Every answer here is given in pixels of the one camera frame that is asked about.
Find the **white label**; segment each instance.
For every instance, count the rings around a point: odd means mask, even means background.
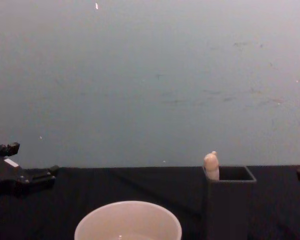
[[[12,161],[11,159],[9,159],[9,158],[7,158],[7,159],[5,159],[4,160],[7,164],[10,164],[12,167],[19,167],[19,165],[16,163],[16,162],[14,162],[14,161]]]

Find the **black table surface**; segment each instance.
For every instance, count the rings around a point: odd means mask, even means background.
[[[257,179],[248,240],[300,240],[297,166],[249,166]],[[146,201],[176,215],[183,240],[198,240],[201,167],[60,168],[51,189],[0,196],[0,240],[73,240],[89,212],[118,201]]]

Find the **rectangular box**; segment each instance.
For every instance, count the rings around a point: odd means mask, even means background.
[[[256,178],[246,166],[220,166],[219,180],[203,172],[201,240],[247,240]]]

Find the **white bowl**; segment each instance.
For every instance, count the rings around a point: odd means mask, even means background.
[[[167,209],[144,201],[102,206],[85,216],[74,240],[181,240],[181,225]]]

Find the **white figurine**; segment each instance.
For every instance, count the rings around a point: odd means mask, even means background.
[[[213,151],[208,153],[203,160],[203,167],[206,175],[211,180],[219,180],[219,161],[217,158],[217,152]]]

